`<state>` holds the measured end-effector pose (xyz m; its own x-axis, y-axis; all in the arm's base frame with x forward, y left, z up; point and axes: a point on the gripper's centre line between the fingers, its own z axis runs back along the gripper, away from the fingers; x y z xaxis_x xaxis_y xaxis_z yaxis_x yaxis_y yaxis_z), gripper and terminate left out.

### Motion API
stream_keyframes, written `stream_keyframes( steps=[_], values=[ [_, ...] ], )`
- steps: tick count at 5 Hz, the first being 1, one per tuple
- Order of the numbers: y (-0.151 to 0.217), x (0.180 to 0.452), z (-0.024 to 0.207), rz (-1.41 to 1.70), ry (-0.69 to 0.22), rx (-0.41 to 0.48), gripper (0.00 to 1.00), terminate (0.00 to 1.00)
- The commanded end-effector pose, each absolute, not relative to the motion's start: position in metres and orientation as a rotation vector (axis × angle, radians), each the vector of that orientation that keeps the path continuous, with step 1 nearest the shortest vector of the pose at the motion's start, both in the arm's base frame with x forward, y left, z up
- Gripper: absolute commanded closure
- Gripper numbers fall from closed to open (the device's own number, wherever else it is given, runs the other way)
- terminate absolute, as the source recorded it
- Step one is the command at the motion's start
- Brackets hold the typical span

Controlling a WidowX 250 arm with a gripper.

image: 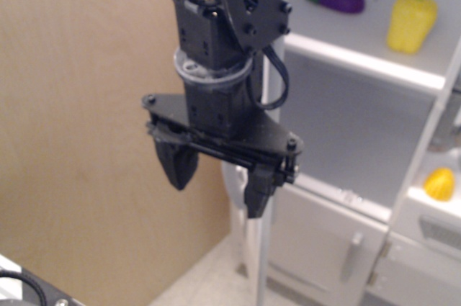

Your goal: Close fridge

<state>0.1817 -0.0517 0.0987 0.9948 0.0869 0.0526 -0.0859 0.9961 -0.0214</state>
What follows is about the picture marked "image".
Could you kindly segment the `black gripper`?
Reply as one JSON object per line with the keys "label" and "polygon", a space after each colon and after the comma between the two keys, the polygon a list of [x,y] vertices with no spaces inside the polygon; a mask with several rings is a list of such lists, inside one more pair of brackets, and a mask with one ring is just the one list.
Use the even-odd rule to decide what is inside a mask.
{"label": "black gripper", "polygon": [[244,203],[248,218],[263,216],[277,185],[293,183],[299,171],[302,140],[275,122],[258,97],[262,91],[263,56],[212,70],[182,50],[174,55],[184,94],[143,97],[149,111],[148,132],[170,184],[183,190],[197,170],[199,153],[242,166],[258,162],[288,164],[274,171],[256,166],[248,173]]}

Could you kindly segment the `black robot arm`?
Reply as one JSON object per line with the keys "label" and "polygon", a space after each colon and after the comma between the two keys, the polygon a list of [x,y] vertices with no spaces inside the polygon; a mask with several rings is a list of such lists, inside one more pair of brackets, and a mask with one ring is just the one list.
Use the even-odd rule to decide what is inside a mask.
{"label": "black robot arm", "polygon": [[143,107],[158,159],[182,190],[200,154],[247,170],[243,203],[259,218],[276,188],[295,180],[302,140],[269,111],[287,100],[289,73],[274,41],[289,31],[285,0],[173,0],[174,54],[184,93],[149,94]]}

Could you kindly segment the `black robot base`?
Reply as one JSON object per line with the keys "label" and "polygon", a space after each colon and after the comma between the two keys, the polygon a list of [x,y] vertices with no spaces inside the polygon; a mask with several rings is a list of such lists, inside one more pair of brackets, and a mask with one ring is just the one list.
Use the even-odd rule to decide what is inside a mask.
{"label": "black robot base", "polygon": [[84,305],[71,295],[1,255],[1,305]]}

